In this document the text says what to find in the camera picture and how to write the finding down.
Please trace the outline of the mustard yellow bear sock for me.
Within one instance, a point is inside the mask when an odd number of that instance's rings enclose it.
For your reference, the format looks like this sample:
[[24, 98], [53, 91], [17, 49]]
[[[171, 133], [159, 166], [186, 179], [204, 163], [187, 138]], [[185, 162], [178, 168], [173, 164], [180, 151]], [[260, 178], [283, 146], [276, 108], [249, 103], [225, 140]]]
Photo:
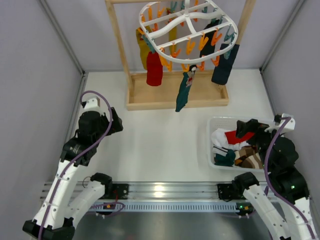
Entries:
[[144, 40], [144, 35], [142, 34], [143, 30], [139, 27], [136, 29], [136, 40], [139, 47], [139, 55], [141, 59], [142, 66], [144, 70], [147, 70], [147, 57], [149, 53], [152, 53], [146, 41]]

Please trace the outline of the teal green sock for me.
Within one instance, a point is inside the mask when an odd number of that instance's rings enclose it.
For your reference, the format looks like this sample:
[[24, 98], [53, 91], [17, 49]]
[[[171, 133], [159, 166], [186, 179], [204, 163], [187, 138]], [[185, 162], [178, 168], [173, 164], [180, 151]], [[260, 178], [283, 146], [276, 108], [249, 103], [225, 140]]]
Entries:
[[188, 103], [189, 92], [195, 78], [196, 70], [197, 66], [194, 64], [189, 67], [188, 72], [183, 73], [183, 79], [180, 83], [178, 95], [176, 98], [175, 112], [180, 112], [181, 109], [184, 108]]

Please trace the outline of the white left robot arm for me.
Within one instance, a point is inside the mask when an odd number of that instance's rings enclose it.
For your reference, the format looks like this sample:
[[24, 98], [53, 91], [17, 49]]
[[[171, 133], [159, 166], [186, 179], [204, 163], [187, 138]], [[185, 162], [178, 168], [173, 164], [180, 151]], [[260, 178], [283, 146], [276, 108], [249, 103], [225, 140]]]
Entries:
[[112, 193], [112, 178], [98, 172], [90, 177], [88, 186], [71, 199], [78, 177], [97, 153], [101, 140], [123, 130], [115, 108], [109, 108], [109, 113], [107, 117], [99, 107], [85, 107], [74, 136], [62, 148], [49, 192], [36, 215], [24, 222], [23, 232], [36, 240], [71, 240], [85, 213], [98, 199]]

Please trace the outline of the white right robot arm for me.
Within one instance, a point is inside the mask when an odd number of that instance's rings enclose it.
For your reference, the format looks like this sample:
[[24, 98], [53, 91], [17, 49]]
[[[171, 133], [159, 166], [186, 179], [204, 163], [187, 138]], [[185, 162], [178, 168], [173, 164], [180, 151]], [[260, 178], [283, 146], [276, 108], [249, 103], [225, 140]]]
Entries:
[[262, 161], [268, 189], [275, 195], [284, 213], [280, 215], [257, 178], [245, 172], [234, 178], [233, 189], [245, 198], [260, 216], [274, 240], [319, 239], [310, 212], [310, 192], [304, 176], [296, 169], [299, 158], [295, 144], [284, 136], [295, 129], [296, 121], [288, 114], [276, 115], [275, 124], [256, 119], [237, 121], [236, 137], [253, 133], [249, 144], [256, 146]]

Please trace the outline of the mustard yellow plain sock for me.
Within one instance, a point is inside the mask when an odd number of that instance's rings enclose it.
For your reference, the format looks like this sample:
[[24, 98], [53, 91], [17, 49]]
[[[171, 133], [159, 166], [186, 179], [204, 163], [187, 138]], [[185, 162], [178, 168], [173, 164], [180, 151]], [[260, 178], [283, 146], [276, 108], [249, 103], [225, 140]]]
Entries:
[[[168, 40], [171, 42], [171, 41], [174, 41], [177, 39], [177, 27], [173, 27], [169, 33], [168, 33]], [[170, 49], [170, 54], [172, 55], [174, 52], [176, 52], [176, 46], [175, 45], [171, 45], [169, 47]]]

